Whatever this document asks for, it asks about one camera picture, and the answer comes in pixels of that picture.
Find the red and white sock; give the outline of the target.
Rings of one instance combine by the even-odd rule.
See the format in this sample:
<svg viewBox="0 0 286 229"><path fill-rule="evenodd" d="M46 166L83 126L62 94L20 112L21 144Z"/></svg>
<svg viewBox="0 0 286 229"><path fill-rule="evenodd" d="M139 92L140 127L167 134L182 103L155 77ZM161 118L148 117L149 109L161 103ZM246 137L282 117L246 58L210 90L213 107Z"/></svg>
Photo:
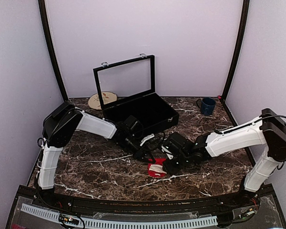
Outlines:
<svg viewBox="0 0 286 229"><path fill-rule="evenodd" d="M163 169L163 162L165 161L165 158L156 158L155 163L149 163L148 164L148 175L154 178L161 178L164 177L167 172Z"/></svg>

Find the black compartment display box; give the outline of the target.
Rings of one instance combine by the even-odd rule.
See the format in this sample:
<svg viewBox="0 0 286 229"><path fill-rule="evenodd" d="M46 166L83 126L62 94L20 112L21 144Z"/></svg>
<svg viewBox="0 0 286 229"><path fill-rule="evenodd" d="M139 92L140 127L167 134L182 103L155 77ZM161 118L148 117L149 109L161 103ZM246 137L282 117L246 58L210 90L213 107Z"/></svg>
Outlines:
<svg viewBox="0 0 286 229"><path fill-rule="evenodd" d="M117 101L103 104L105 118L123 122L129 116L144 126L144 134L156 134L178 124L179 114L155 90L155 56L141 54L121 62L103 62L93 70L97 94L112 92Z"/></svg>

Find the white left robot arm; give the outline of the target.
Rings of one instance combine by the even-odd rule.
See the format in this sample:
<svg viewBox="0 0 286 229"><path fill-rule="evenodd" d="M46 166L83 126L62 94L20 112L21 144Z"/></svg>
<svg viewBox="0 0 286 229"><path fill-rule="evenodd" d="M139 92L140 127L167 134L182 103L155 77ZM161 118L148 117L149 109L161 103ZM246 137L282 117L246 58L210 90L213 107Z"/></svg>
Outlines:
<svg viewBox="0 0 286 229"><path fill-rule="evenodd" d="M43 143L40 144L43 156L37 181L43 190L39 194L39 200L47 208L54 208L58 204L57 196L48 189L54 188L60 154L77 130L111 139L123 149L130 151L135 159L145 163L156 163L152 155L153 150L145 146L145 142L154 135L144 135L143 125L134 116L129 116L124 122L113 123L66 101L43 121Z"/></svg>

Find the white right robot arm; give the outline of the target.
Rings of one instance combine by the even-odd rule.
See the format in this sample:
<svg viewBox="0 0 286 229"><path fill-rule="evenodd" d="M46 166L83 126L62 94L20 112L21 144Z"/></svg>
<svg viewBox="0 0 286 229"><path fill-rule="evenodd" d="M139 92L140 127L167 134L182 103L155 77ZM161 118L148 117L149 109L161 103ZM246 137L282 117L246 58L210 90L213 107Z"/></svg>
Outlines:
<svg viewBox="0 0 286 229"><path fill-rule="evenodd" d="M223 131L213 131L196 138L195 142L175 132L162 144L168 158L163 170L175 175L190 164L200 164L226 152L255 145L264 145L262 155L245 176L243 189L234 195L234 203L244 207L263 182L286 162L286 116L270 108L262 110L253 120Z"/></svg>

